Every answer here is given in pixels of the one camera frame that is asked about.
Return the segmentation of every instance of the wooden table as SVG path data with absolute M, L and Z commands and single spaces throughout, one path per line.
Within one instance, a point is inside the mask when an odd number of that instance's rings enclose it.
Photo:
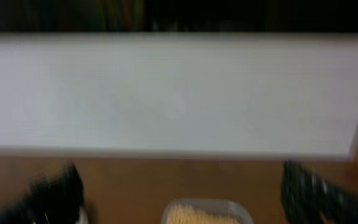
M 60 172 L 66 159 L 0 157 L 0 206 L 18 199 L 30 177 Z M 281 161 L 74 159 L 94 208 L 91 224 L 160 222 L 176 198 L 239 202 L 255 223 L 287 223 L 280 203 Z M 346 162 L 304 165 L 358 193 L 358 166 Z

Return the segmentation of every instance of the clear container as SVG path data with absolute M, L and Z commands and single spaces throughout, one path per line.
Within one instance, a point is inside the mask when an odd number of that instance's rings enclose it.
M 254 224 L 248 211 L 236 202 L 219 199 L 183 198 L 170 202 L 162 216 L 161 224 L 167 223 L 170 210 L 175 205 L 192 206 L 194 209 L 202 210 L 213 215 L 224 215 L 235 218 L 240 224 Z

